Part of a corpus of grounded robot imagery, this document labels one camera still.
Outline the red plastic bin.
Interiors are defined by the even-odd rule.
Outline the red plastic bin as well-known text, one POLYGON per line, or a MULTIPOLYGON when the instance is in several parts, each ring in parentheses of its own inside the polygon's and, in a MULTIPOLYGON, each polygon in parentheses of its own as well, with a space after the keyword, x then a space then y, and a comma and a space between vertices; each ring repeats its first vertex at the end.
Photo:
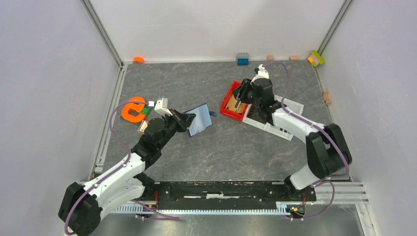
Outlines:
POLYGON ((240 82, 232 82, 232 85, 230 86, 228 93, 222 101, 220 113, 235 120, 243 121, 243 118, 245 117, 245 114, 250 106, 246 103, 239 103, 235 99, 233 95, 233 90, 237 89, 239 86, 240 82))

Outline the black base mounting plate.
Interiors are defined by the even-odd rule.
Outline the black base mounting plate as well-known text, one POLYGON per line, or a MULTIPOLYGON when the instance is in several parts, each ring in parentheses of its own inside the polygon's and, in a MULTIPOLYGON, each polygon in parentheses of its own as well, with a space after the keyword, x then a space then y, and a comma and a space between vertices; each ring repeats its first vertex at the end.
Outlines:
POLYGON ((290 190, 280 181, 161 181, 146 186, 137 199, 155 201, 160 210, 262 210, 317 197, 311 187, 290 190))

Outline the white plastic bin right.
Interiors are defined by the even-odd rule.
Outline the white plastic bin right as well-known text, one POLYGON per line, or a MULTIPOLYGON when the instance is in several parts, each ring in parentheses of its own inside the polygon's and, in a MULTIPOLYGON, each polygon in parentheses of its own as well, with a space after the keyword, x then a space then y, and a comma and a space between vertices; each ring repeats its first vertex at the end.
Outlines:
MULTIPOLYGON (((295 101, 292 101, 288 98, 283 100, 283 103, 286 105, 286 109, 293 114, 302 115, 304 105, 295 101)), ((274 125, 269 124, 266 131, 276 135, 284 140, 291 141, 293 137, 300 138, 302 132, 299 130, 301 121, 296 118, 293 118, 289 114, 283 112, 278 112, 274 115, 274 125)))

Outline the white plastic bin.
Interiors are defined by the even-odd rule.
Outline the white plastic bin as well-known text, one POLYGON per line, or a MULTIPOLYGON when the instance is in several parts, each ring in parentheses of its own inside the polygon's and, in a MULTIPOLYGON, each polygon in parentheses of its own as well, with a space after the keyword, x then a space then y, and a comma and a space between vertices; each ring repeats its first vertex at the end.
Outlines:
MULTIPOLYGON (((283 103, 286 105, 286 109, 293 114, 302 115, 304 105, 295 101, 292 101, 288 98, 283 100, 283 103)), ((269 124, 266 131, 276 135, 284 140, 291 141, 293 137, 300 138, 302 132, 299 130, 301 121, 296 118, 293 118, 289 114, 283 112, 278 112, 274 115, 274 125, 269 124)))
POLYGON ((268 122, 262 121, 256 107, 254 107, 253 105, 248 105, 242 122, 260 130, 266 131, 268 133, 277 135, 277 131, 274 130, 268 122))

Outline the navy blue card holder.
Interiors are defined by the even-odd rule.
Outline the navy blue card holder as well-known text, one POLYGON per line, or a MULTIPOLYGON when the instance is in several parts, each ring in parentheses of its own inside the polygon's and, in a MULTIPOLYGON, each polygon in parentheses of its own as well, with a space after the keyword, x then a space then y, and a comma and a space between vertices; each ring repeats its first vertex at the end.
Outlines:
POLYGON ((211 117, 217 116, 217 113, 215 111, 209 110, 207 103, 204 103, 188 111, 185 111, 184 113, 196 115, 187 130, 187 134, 189 137, 193 137, 198 133, 201 133, 204 130, 206 130, 209 126, 212 125, 211 117))

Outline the green pink toy brick stack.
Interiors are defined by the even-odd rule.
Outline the green pink toy brick stack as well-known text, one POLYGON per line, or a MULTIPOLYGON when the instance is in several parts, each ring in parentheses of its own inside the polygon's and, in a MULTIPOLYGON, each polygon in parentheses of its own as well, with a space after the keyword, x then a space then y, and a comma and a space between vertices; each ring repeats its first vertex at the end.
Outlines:
POLYGON ((313 67, 317 67, 319 65, 325 64, 325 60, 322 58, 322 56, 315 50, 311 51, 310 56, 308 57, 308 61, 313 67))

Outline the orange round cap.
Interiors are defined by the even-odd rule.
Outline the orange round cap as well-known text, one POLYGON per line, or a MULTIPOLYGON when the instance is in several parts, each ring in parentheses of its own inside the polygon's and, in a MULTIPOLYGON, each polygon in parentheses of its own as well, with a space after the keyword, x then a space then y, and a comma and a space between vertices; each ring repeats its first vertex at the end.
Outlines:
POLYGON ((132 60, 133 64, 144 64, 145 60, 142 57, 134 57, 132 60))

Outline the blue grey toy brick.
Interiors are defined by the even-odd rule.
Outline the blue grey toy brick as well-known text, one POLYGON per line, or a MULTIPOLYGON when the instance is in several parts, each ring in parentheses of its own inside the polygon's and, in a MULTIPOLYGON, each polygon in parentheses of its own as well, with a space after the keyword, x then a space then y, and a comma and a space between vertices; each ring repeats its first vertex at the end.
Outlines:
POLYGON ((250 63, 249 54, 239 52, 236 54, 237 65, 248 65, 250 63))

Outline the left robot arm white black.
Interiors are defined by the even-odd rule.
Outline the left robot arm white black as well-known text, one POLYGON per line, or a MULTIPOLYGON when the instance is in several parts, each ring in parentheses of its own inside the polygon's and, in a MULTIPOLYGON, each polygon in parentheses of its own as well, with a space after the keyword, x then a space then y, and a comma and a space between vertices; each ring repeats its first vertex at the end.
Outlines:
POLYGON ((119 163, 84 184, 70 184, 58 212, 65 234, 88 236, 119 206, 139 197, 151 199, 154 186, 137 179, 137 175, 153 165, 170 139, 186 132, 195 117, 170 109, 161 118, 151 119, 138 143, 119 163))

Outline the green toy block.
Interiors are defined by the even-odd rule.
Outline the green toy block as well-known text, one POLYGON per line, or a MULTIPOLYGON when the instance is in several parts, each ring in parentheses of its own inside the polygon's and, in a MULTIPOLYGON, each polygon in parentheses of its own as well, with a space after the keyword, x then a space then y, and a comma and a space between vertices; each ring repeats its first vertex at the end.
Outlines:
POLYGON ((144 116, 148 116, 148 115, 150 114, 150 112, 151 112, 151 109, 150 109, 150 108, 148 108, 148 107, 144 107, 144 108, 141 110, 141 114, 143 114, 144 116))

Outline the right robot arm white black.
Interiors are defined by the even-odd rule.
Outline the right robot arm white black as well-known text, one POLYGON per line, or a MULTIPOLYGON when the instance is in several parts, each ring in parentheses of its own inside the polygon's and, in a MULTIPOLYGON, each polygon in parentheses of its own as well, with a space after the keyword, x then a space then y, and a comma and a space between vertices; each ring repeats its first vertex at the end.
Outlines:
POLYGON ((263 121, 288 131, 305 143, 307 164, 285 179, 284 195, 287 199, 298 200, 306 187, 331 175, 336 176, 341 169, 349 173, 352 157, 337 124, 316 123, 293 112, 283 100, 275 99, 269 79, 261 78, 254 82, 244 79, 232 94, 237 101, 255 107, 263 121))

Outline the white plastic bin left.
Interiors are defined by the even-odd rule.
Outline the white plastic bin left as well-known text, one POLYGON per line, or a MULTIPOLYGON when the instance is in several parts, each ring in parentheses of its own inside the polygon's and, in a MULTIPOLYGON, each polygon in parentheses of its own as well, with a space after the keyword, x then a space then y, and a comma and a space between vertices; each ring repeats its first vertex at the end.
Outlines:
POLYGON ((256 107, 254 107, 253 105, 248 105, 242 122, 260 130, 266 131, 268 133, 277 135, 277 131, 274 130, 268 122, 262 121, 256 107))

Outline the curved tan wooden piece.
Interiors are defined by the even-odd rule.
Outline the curved tan wooden piece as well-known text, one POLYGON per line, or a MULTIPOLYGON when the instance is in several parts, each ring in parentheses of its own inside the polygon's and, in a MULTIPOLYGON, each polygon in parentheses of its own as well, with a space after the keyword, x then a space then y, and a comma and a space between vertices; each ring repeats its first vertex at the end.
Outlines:
POLYGON ((329 92, 328 91, 323 92, 323 100, 324 100, 324 102, 327 106, 331 104, 331 99, 329 97, 329 92))

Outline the orange plastic letter shape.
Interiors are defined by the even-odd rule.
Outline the orange plastic letter shape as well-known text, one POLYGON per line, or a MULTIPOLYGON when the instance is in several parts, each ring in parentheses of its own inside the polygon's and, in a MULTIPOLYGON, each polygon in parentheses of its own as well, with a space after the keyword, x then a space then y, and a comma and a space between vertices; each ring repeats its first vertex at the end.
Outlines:
POLYGON ((124 120, 130 123, 140 123, 146 118, 146 115, 142 113, 142 109, 145 107, 145 100, 142 97, 133 97, 129 101, 136 101, 142 103, 128 103, 121 112, 121 116, 124 120))

